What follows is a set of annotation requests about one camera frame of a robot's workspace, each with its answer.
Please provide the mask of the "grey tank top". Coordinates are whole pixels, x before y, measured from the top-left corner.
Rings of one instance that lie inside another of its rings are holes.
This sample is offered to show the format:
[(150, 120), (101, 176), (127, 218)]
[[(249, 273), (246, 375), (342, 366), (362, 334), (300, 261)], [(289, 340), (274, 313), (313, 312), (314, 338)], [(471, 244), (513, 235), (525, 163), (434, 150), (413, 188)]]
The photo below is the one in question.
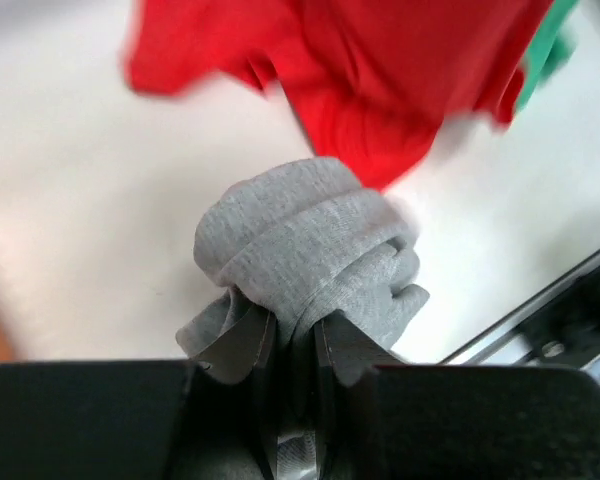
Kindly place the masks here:
[(386, 198), (339, 160), (315, 157), (229, 188), (196, 227), (196, 265), (222, 296), (176, 334), (200, 354), (256, 307), (278, 321), (291, 355), (291, 419), (278, 443), (286, 479), (316, 473), (315, 438), (299, 424), (308, 401), (310, 332), (334, 311), (391, 348), (425, 305), (415, 283), (416, 234)]

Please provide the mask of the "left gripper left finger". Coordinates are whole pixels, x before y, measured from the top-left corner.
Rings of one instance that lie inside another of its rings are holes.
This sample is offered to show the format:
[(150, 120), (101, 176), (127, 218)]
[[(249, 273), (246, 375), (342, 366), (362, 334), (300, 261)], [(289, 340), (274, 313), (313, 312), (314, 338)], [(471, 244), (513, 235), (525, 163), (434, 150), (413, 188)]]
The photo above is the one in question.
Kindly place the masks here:
[(272, 479), (276, 320), (192, 360), (0, 365), (0, 479)]

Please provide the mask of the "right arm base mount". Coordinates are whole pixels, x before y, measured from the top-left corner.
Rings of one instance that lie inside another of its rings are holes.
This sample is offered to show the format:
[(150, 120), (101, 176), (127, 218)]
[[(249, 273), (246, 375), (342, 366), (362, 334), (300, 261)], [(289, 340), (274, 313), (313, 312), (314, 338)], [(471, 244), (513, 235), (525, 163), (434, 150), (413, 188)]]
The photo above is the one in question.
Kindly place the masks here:
[(600, 266), (518, 327), (541, 363), (582, 368), (600, 355)]

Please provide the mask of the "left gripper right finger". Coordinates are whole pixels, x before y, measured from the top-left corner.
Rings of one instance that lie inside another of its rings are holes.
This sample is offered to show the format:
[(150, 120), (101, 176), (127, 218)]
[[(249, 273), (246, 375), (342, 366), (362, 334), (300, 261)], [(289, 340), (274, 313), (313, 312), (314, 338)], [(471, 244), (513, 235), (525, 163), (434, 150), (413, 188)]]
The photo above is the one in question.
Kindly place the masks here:
[(582, 371), (407, 365), (338, 313), (312, 337), (322, 479), (600, 479)]

